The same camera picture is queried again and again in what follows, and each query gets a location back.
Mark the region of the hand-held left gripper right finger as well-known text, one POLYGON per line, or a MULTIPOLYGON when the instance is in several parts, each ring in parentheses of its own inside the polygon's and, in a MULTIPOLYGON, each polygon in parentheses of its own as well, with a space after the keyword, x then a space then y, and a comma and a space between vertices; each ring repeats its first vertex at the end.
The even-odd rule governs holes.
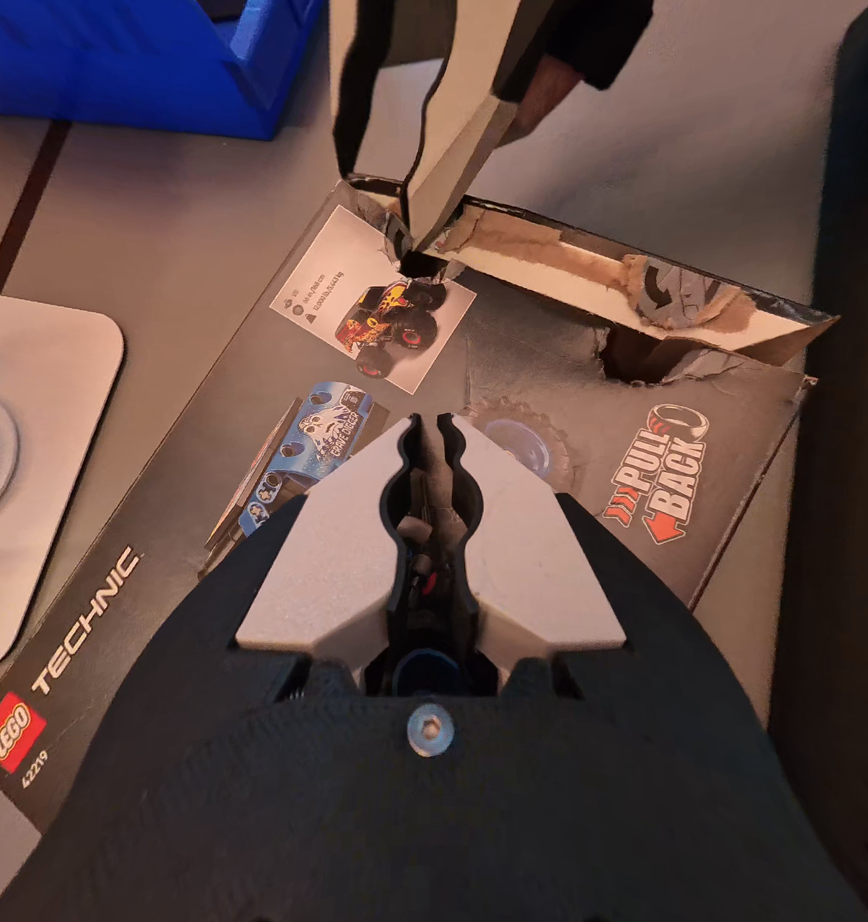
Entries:
POLYGON ((559 497, 467 418, 438 417, 452 502, 461 610, 474 648, 500 671, 527 658, 620 649, 626 634, 559 497))

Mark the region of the grey desk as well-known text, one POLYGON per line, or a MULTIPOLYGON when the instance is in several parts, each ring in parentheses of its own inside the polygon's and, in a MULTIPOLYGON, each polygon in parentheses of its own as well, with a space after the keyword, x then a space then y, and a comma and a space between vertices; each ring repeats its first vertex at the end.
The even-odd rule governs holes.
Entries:
MULTIPOLYGON (((837 32, 806 2, 656 2, 616 84, 573 92, 473 193, 806 303, 837 32)), ((77 125, 2 293, 95 310, 126 359, 43 614, 336 180, 321 20, 269 143, 77 125)))

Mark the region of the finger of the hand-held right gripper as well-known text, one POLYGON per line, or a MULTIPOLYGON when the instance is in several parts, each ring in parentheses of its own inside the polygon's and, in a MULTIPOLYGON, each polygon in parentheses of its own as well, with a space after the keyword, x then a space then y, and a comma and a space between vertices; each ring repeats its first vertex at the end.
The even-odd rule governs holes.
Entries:
POLYGON ((549 1, 458 1, 450 51, 425 98, 402 185, 414 250, 440 235, 510 127, 551 31, 549 1))
POLYGON ((329 88, 333 144, 341 179, 357 163, 382 64, 382 27, 375 2, 329 4, 329 88))

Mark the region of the person's right hand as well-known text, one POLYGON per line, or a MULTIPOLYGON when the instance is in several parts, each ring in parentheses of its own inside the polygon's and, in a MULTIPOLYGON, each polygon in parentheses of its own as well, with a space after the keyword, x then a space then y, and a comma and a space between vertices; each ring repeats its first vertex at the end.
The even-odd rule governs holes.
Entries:
POLYGON ((538 63, 512 122, 497 146, 506 146, 533 133, 539 124, 582 81, 583 75, 550 54, 538 63))

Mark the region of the white sign stand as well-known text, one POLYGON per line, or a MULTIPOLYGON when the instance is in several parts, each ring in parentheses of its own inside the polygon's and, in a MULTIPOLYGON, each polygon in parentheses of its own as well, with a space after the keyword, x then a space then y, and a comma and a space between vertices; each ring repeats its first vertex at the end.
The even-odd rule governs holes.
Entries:
POLYGON ((31 606, 124 354, 105 315, 0 296, 0 661, 31 606))

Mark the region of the dark toy truck box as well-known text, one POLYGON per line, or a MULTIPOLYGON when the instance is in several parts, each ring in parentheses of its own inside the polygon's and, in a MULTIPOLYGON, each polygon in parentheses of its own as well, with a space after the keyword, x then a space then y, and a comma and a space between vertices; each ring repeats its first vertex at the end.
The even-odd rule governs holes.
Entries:
POLYGON ((835 317, 467 197, 422 257, 393 182, 340 182, 0 679, 0 791, 44 833, 174 607, 285 501, 411 413, 457 411, 689 607, 835 317))

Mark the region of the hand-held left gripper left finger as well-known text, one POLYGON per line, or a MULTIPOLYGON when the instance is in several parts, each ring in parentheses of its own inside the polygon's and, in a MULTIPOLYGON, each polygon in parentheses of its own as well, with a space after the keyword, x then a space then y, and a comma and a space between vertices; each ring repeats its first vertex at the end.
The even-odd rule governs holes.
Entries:
POLYGON ((420 417, 396 422, 308 491, 235 634, 246 650, 364 669, 389 643, 387 612, 405 586, 397 532, 411 504, 420 417))

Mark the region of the blue storage bin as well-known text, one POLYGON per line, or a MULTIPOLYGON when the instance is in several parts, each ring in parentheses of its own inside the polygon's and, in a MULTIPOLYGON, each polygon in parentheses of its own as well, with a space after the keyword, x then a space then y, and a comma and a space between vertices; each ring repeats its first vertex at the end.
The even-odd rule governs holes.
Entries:
POLYGON ((0 1, 0 115, 269 140, 325 2, 0 1))

